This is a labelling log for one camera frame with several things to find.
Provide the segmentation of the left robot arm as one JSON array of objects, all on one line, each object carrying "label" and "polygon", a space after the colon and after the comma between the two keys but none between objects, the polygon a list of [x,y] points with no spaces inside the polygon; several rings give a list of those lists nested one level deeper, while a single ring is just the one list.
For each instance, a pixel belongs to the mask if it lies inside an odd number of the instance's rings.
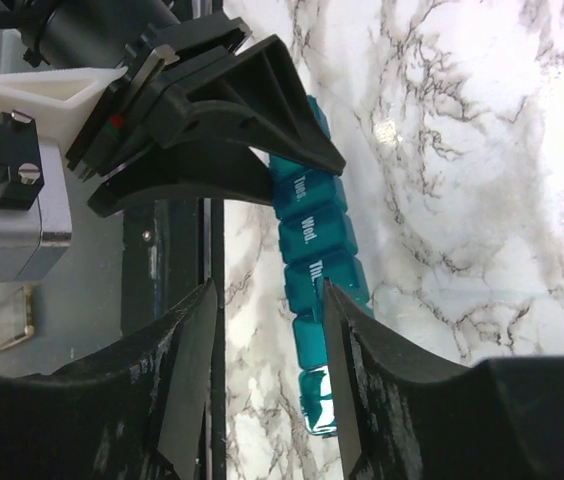
[{"label": "left robot arm", "polygon": [[67,157],[99,216],[158,200],[268,205],[266,152],[341,174],[284,42],[249,44],[222,11],[180,20],[164,1],[54,1],[20,30],[31,63],[122,70],[78,125]]}]

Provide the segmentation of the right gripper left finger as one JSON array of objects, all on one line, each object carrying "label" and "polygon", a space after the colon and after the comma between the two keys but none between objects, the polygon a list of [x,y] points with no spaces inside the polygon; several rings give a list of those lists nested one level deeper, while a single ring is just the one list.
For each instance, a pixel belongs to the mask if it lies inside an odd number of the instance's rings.
[{"label": "right gripper left finger", "polygon": [[50,375],[0,376],[0,479],[192,479],[217,290]]}]

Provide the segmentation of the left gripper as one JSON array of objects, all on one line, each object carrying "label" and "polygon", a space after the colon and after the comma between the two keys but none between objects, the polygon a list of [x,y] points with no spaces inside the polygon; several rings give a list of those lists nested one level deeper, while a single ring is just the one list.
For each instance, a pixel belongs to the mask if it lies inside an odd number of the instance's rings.
[{"label": "left gripper", "polygon": [[170,147],[150,148],[104,181],[88,200],[96,215],[174,198],[270,206],[272,176],[249,147],[342,174],[346,161],[319,125],[278,36],[230,54],[250,30],[222,12],[184,23],[171,12],[99,12],[73,25],[73,63],[126,72],[85,121],[68,167],[82,166],[87,179],[111,172],[130,155],[124,144],[134,142],[148,109],[150,136]]}]

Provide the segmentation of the teal weekly pill organizer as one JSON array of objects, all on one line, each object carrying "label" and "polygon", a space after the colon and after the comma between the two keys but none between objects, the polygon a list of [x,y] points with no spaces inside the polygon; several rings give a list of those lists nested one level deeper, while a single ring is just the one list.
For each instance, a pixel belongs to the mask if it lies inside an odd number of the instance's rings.
[{"label": "teal weekly pill organizer", "polygon": [[363,309],[370,294],[342,181],[336,175],[269,156],[274,180],[284,288],[295,315],[293,335],[305,427],[317,437],[337,435],[323,326],[322,280],[347,291]]}]

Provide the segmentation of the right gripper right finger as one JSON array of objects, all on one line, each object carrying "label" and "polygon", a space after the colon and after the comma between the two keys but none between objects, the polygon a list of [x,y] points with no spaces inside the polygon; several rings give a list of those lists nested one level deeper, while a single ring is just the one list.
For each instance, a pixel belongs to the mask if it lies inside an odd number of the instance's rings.
[{"label": "right gripper right finger", "polygon": [[342,469],[348,479],[564,479],[564,356],[465,367],[323,285]]}]

